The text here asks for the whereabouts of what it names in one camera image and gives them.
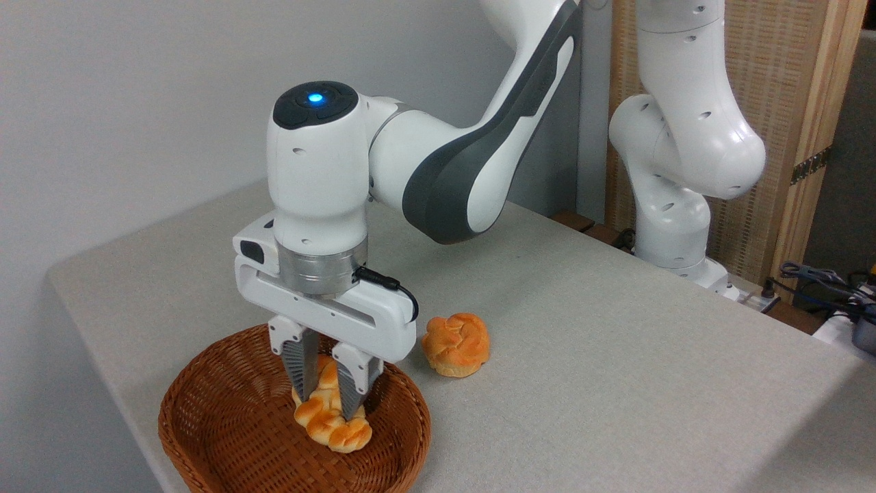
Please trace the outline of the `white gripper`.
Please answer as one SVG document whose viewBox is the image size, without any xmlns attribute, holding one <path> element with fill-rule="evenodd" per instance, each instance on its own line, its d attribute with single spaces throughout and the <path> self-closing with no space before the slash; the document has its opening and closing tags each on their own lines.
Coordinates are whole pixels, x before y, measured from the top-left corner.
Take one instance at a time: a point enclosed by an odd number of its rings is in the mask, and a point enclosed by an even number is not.
<svg viewBox="0 0 876 493">
<path fill-rule="evenodd" d="M 328 299 L 294 292 L 279 278 L 278 249 L 267 227 L 273 218 L 260 216 L 233 237 L 237 288 L 253 305 L 280 315 L 268 323 L 272 352 L 281 356 L 300 402 L 318 386 L 318 333 L 341 341 L 332 356 L 342 415 L 350 421 L 384 371 L 383 361 L 404 359 L 416 343 L 412 301 L 369 281 Z"/>
</svg>

